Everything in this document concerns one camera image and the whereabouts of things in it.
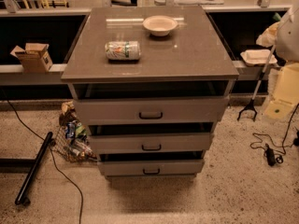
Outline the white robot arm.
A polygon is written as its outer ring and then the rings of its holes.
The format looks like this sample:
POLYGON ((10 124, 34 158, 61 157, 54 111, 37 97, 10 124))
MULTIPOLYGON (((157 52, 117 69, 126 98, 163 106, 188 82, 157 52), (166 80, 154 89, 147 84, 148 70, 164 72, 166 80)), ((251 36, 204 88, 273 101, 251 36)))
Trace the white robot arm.
POLYGON ((278 24, 276 53, 288 62, 299 61, 299 2, 292 4, 278 24))

